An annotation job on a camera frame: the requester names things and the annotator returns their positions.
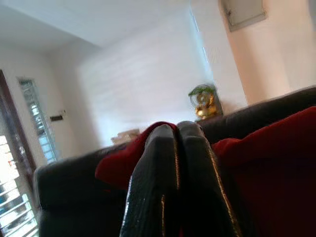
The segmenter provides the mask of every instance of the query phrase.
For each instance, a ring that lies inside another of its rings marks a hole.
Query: black leather cushion
[[[193,236],[240,237],[235,213],[223,188],[217,160],[199,125],[178,124],[180,132],[185,221]]]
[[[178,237],[177,153],[172,129],[150,134],[130,179],[121,237]]]
[[[316,105],[316,87],[309,87],[271,101],[252,105],[201,126],[210,144],[248,134]]]
[[[94,178],[98,162],[126,145],[105,148],[36,171],[40,237],[117,237],[126,191],[111,190]]]

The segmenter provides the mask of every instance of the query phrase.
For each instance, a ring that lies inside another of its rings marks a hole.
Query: white wall
[[[227,30],[249,104],[316,84],[316,33],[308,0],[264,3],[266,20]]]
[[[47,117],[57,115],[58,111],[65,107],[50,65],[47,59],[39,54],[0,42],[0,69],[3,70],[36,165],[46,164],[17,77],[34,79],[42,110]],[[77,142],[67,119],[52,123],[51,128],[55,134],[56,148],[62,158],[78,154]]]
[[[83,151],[152,122],[195,120],[188,92],[210,83],[189,9],[100,49],[81,40],[51,54]]]
[[[247,106],[247,101],[218,4],[218,0],[191,0],[223,111],[228,114]]]

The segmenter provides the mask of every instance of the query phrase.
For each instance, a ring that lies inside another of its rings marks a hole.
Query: red pillow
[[[314,236],[316,107],[212,145],[262,236]]]
[[[150,133],[158,126],[167,124],[174,131],[177,126],[168,122],[156,122],[142,132],[125,150],[104,157],[95,170],[95,178],[111,186],[127,190],[130,176],[142,156],[145,142]]]

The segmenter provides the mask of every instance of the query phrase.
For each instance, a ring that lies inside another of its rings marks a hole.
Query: ceiling
[[[148,27],[189,5],[189,0],[0,0],[0,2],[12,10],[51,26],[52,32],[52,29],[61,30],[56,34],[48,35],[58,38],[56,42],[62,39],[66,41],[67,37],[70,40],[70,35],[73,35],[102,47],[139,28]],[[34,31],[37,31],[37,36],[40,36],[42,30],[40,25],[43,24],[39,22],[37,24],[38,29],[32,31],[35,35]]]
[[[52,51],[77,37],[0,5],[0,41],[39,53]]]

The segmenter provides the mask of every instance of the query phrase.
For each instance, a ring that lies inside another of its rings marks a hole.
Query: black leather sofa
[[[211,120],[202,129],[209,143],[249,133],[316,105],[316,87],[256,104]],[[121,228],[126,191],[104,192],[94,178],[95,168],[106,154],[126,144],[101,149],[79,158],[56,162],[35,173],[40,237],[115,237]]]

